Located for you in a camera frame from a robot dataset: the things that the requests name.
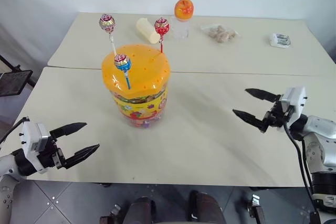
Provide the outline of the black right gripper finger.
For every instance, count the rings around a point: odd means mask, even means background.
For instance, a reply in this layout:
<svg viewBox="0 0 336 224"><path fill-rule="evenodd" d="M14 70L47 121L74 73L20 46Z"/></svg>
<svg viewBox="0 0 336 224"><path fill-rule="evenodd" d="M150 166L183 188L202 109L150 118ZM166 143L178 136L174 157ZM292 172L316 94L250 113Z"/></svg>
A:
<svg viewBox="0 0 336 224"><path fill-rule="evenodd" d="M254 115L235 109L232 109L232 111L237 117L239 117L244 122L258 128L259 130L263 128L264 126L263 122L257 119Z"/></svg>
<svg viewBox="0 0 336 224"><path fill-rule="evenodd" d="M266 100L269 102L276 102L281 98L280 94L273 94L261 89L248 88L245 89L245 91L255 98L258 98L260 100Z"/></svg>

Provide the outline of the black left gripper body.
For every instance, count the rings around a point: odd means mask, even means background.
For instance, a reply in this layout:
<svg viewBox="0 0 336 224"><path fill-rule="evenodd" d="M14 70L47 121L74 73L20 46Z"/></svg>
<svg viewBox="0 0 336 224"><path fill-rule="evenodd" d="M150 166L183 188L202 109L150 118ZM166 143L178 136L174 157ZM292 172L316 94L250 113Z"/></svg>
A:
<svg viewBox="0 0 336 224"><path fill-rule="evenodd" d="M66 168L66 159L56 142L57 140L55 138L49 137L44 150L37 156L43 168Z"/></svg>

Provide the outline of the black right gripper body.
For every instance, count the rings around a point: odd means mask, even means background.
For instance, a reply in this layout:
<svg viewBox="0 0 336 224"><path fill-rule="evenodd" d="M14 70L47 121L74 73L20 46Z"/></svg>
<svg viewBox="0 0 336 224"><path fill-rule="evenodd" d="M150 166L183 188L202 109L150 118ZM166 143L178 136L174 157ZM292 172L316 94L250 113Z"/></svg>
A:
<svg viewBox="0 0 336 224"><path fill-rule="evenodd" d="M285 123L288 123L293 114L293 106L289 105L285 110L282 108L282 103L276 101L270 111L267 111L261 121L260 131L265 133L271 127L281 128Z"/></svg>

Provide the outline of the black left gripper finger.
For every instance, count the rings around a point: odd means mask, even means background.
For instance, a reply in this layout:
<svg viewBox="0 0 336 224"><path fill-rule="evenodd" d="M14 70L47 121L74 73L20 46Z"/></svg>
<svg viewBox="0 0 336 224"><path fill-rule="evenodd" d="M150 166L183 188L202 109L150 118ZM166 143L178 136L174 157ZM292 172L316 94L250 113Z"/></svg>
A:
<svg viewBox="0 0 336 224"><path fill-rule="evenodd" d="M50 131L50 136L52 138L59 138L62 136L67 136L67 135L70 135L72 133L79 131L81 128L85 127L86 125L87 123L85 122L76 122L76 123L67 124L67 125L61 126L57 129Z"/></svg>
<svg viewBox="0 0 336 224"><path fill-rule="evenodd" d="M83 148L83 149L75 152L72 157L65 160L64 168L69 169L69 168L83 162L90 155L92 155L99 147L100 147L100 145L96 144L96 145L89 146L89 147Z"/></svg>

